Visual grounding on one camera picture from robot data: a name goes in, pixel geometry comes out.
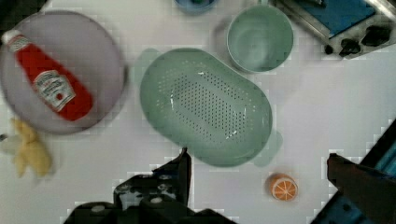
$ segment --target orange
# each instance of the orange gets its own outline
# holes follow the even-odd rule
[[[291,201],[297,196],[297,184],[288,175],[274,175],[271,179],[270,190],[274,198],[280,201]]]

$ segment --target red ketchup bottle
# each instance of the red ketchup bottle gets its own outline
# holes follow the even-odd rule
[[[92,108],[92,96],[76,77],[17,30],[2,41],[15,54],[31,86],[52,111],[67,120],[81,119]]]

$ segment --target white table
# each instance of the white table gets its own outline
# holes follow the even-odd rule
[[[73,10],[98,21],[133,65],[147,48],[195,47],[224,59],[224,36],[215,27],[245,6],[220,0],[197,17],[181,13],[172,0],[52,0],[43,10]],[[360,161],[396,117],[396,46],[351,61],[325,60],[313,36],[295,23],[293,30],[290,58],[274,71],[247,76],[272,105],[272,143],[261,157],[234,168],[195,160],[190,208],[212,208],[241,224],[309,223],[336,191],[326,178],[329,153]],[[112,202],[120,182],[178,155],[179,147],[144,119],[138,87],[130,87],[114,114],[87,132],[42,133],[54,159],[51,175],[37,179],[28,170],[18,179],[12,158],[0,155],[1,223],[63,223],[77,205]],[[0,131],[12,132],[4,102],[0,114]],[[296,178],[296,201],[277,202],[263,190],[273,172]]]

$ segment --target green bowl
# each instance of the green bowl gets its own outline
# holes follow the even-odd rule
[[[292,46],[289,19],[275,7],[256,6],[243,11],[233,20],[227,35],[234,64],[251,73],[280,66],[289,57]]]

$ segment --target plate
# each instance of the plate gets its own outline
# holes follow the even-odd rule
[[[7,104],[32,127],[56,134],[77,133],[100,122],[120,99],[124,61],[109,33],[92,19],[70,11],[49,11],[20,22],[20,30],[71,71],[93,97],[89,114],[62,119],[35,94],[14,55],[0,49],[0,85]]]

